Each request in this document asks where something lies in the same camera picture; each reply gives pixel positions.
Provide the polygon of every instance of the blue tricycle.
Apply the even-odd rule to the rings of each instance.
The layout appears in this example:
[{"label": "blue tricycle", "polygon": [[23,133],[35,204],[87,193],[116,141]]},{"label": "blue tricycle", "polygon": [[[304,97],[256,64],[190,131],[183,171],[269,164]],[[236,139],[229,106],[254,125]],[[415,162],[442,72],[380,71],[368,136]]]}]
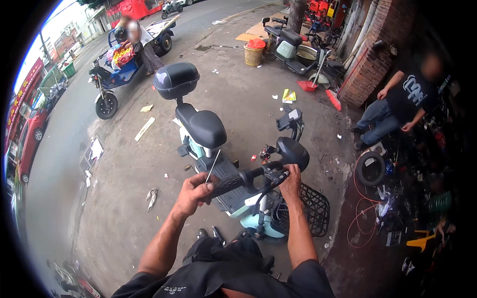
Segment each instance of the blue tricycle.
[{"label": "blue tricycle", "polygon": [[[172,48],[171,36],[174,33],[170,29],[176,26],[177,18],[178,16],[170,20],[155,22],[146,28],[146,31],[154,38],[152,46],[154,52],[159,57],[167,54]],[[113,42],[118,43],[114,36],[115,30],[111,30],[108,35],[110,48],[113,47]],[[111,72],[99,65],[99,61],[107,52],[105,51],[93,61],[93,69],[89,71],[91,77],[88,80],[88,82],[93,82],[96,88],[99,89],[99,94],[94,103],[96,105],[96,114],[103,120],[111,119],[118,110],[118,100],[111,89],[128,84],[143,64],[139,56],[140,53],[137,53],[128,63],[122,65],[121,69]],[[112,69],[111,62],[108,62],[107,59],[104,65]]]}]

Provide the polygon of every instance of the road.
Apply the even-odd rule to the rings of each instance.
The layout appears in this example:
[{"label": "road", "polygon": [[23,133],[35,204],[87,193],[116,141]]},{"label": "road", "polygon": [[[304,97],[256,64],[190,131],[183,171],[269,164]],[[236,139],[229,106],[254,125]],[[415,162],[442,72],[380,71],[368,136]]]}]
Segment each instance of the road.
[{"label": "road", "polygon": [[[165,64],[175,62],[183,50],[211,32],[213,21],[270,2],[273,1],[204,0],[185,7],[173,28],[173,49],[163,57]],[[148,25],[159,20],[160,13],[156,13],[141,23]],[[86,45],[76,59],[77,74],[50,115],[25,192],[29,251],[42,282],[58,293],[61,291],[52,277],[52,270],[46,266],[46,260],[56,260],[61,264],[71,258],[74,234],[79,224],[78,210],[84,195],[84,174],[79,163],[91,137],[106,135],[114,123],[114,119],[102,121],[97,118],[94,99],[98,92],[87,83],[90,62],[108,48],[106,41],[107,35],[103,34]],[[130,84],[115,90],[120,110],[131,94],[140,92],[135,84],[152,79],[145,77],[144,73],[145,70],[141,69]]]}]

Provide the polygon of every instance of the red car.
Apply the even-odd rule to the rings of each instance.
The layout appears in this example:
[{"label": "red car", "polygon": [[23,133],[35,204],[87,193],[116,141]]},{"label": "red car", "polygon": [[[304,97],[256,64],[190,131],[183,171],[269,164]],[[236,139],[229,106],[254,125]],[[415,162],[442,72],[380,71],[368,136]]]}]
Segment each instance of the red car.
[{"label": "red car", "polygon": [[18,145],[18,173],[23,184],[28,183],[33,157],[38,144],[43,139],[47,118],[45,109],[33,110],[21,131]]}]

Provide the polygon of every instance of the black shirt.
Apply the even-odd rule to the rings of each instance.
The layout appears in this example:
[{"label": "black shirt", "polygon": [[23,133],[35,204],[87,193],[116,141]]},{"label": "black shirt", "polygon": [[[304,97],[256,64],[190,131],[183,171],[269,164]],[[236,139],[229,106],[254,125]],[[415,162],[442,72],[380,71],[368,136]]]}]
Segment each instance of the black shirt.
[{"label": "black shirt", "polygon": [[430,113],[438,104],[437,85],[426,80],[419,69],[410,67],[404,77],[386,96],[393,115],[402,123],[411,122],[423,108]]},{"label": "black shirt", "polygon": [[248,252],[239,256],[240,252],[228,248],[232,245],[221,249],[208,248],[209,261],[192,260],[174,274],[159,280],[149,273],[138,272],[112,298],[223,297],[220,288],[257,298],[334,297],[326,273],[317,261],[301,263],[290,273],[288,282],[281,282],[259,270],[262,265],[257,266],[261,262],[256,256],[244,258]]}]

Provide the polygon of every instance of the yellow chair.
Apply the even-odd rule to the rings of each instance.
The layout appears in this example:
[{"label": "yellow chair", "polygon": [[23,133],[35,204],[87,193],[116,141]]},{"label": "yellow chair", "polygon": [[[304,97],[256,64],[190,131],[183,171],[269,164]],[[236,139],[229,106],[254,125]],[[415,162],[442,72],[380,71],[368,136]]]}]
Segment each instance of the yellow chair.
[{"label": "yellow chair", "polygon": [[416,240],[409,240],[406,242],[407,246],[414,246],[414,247],[420,247],[421,252],[424,251],[425,245],[429,239],[433,239],[436,237],[436,234],[434,233],[432,236],[429,236],[429,231],[423,231],[423,230],[414,230],[415,233],[424,233],[425,237],[424,238],[419,238]]}]

